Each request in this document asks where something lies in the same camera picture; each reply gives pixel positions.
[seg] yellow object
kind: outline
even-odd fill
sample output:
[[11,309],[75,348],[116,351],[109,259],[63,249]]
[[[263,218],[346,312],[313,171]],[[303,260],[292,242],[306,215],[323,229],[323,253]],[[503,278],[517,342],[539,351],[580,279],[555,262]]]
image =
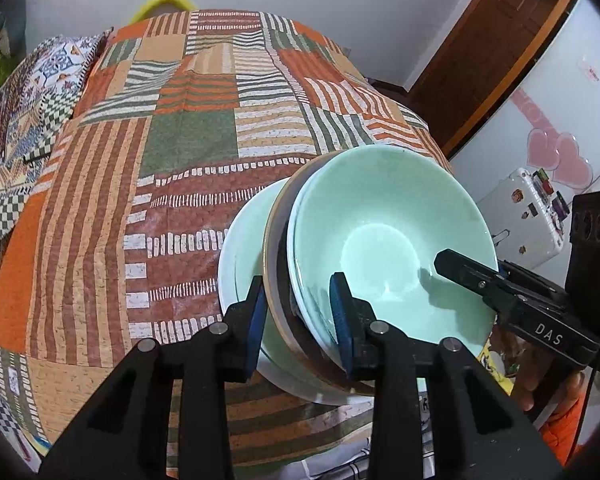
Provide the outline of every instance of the yellow object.
[[160,7],[173,7],[171,12],[176,12],[178,10],[198,10],[198,6],[191,0],[147,0],[133,16],[129,25],[161,14],[162,12],[154,14],[154,11],[158,10]]
[[491,376],[496,379],[496,382],[507,393],[507,395],[511,395],[511,391],[513,390],[513,381],[498,371],[495,363],[491,359],[489,346],[490,343],[487,341],[487,344],[482,349],[482,352],[480,352],[480,355],[478,355],[478,361],[480,361],[482,366],[484,366]]

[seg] sticker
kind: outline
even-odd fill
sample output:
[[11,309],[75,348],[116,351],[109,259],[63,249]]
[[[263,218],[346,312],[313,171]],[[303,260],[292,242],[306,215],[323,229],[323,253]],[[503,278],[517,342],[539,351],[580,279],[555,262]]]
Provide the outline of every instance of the sticker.
[[8,373],[9,373],[9,389],[16,394],[17,396],[20,395],[20,387],[18,386],[18,373],[15,370],[15,368],[8,368]]
[[[598,72],[591,63],[584,63],[581,68],[591,80],[599,79]],[[592,169],[589,161],[580,155],[576,139],[568,132],[559,134],[522,88],[514,91],[509,99],[532,126],[526,139],[526,164],[553,171],[554,182],[569,186],[577,190],[576,192],[589,187],[592,181]],[[551,195],[553,193],[551,185],[548,181],[546,183],[548,189],[545,191]]]
[[576,65],[580,70],[582,70],[587,79],[593,81],[594,83],[598,83],[600,81],[600,76],[598,75],[598,71],[596,70],[594,63],[594,60],[589,59],[585,54],[578,60]]

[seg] white refrigerator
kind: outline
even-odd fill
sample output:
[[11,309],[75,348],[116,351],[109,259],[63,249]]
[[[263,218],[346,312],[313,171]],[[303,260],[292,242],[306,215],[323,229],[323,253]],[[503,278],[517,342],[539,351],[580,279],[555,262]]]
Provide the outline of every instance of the white refrigerator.
[[[478,203],[517,168],[531,173],[544,168],[567,203],[596,182],[600,15],[589,0],[577,1],[538,63],[451,165]],[[564,281],[563,276],[548,278]]]

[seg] wooden door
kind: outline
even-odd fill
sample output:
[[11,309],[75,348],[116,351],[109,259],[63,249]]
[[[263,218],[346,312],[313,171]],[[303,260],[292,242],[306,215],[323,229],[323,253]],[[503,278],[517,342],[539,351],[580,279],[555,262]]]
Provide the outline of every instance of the wooden door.
[[557,2],[472,1],[408,95],[446,154],[449,141],[516,64]]

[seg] orange sleeve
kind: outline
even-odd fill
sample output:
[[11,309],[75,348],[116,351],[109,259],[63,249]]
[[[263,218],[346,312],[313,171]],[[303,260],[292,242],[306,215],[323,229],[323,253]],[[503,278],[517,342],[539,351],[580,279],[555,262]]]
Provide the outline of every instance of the orange sleeve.
[[540,434],[562,465],[567,462],[571,444],[578,429],[578,421],[584,404],[584,393],[568,412],[553,415],[540,428]]

